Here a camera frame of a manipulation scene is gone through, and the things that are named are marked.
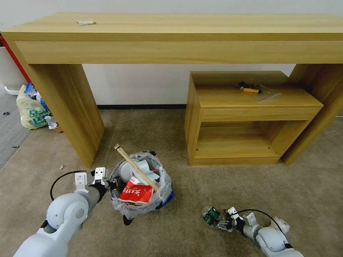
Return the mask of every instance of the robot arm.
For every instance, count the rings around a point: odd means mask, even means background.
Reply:
[[[253,212],[242,218],[231,207],[226,213],[228,228],[232,227],[249,238],[267,257],[304,257],[290,245],[281,229],[259,225]]]
[[[42,226],[22,243],[14,257],[66,257],[69,240],[107,191],[106,176],[105,168],[96,168],[94,181],[87,185],[87,174],[76,173],[75,192],[61,195],[50,204]]]

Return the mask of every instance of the wooden console table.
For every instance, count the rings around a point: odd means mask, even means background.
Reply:
[[[104,125],[81,64],[297,63],[290,80],[324,107],[282,156],[286,164],[343,108],[339,16],[58,13],[2,34],[87,168]]]

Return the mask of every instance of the baseboard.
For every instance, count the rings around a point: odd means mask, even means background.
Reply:
[[[186,109],[186,104],[97,105],[99,110]]]

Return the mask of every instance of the garbage bag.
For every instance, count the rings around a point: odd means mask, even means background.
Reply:
[[[16,104],[23,127],[37,129],[47,125],[44,117],[51,116],[51,112],[31,83],[20,88]]]
[[[129,205],[125,202],[119,201],[118,197],[120,196],[120,192],[118,190],[118,183],[120,181],[120,165],[125,162],[125,160],[118,163],[118,165],[112,171],[110,176],[110,183],[115,184],[116,189],[111,190],[111,203],[115,210],[121,212],[122,215],[125,215],[127,219],[131,220],[139,214],[148,213],[150,211],[159,210],[164,205],[166,205],[169,201],[174,199],[174,194],[172,191],[172,181],[167,174],[166,170],[163,168],[160,160],[152,155],[150,152],[140,152],[134,153],[130,155],[130,158],[135,159],[137,161],[146,160],[149,164],[150,169],[155,168],[156,173],[160,176],[159,180],[156,181],[157,185],[159,186],[158,190],[153,193],[149,202],[147,204],[143,204],[141,206]]]

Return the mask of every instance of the red package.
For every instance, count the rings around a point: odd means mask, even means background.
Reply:
[[[153,195],[153,188],[142,184],[135,176],[130,178],[119,200],[131,203],[148,203]]]

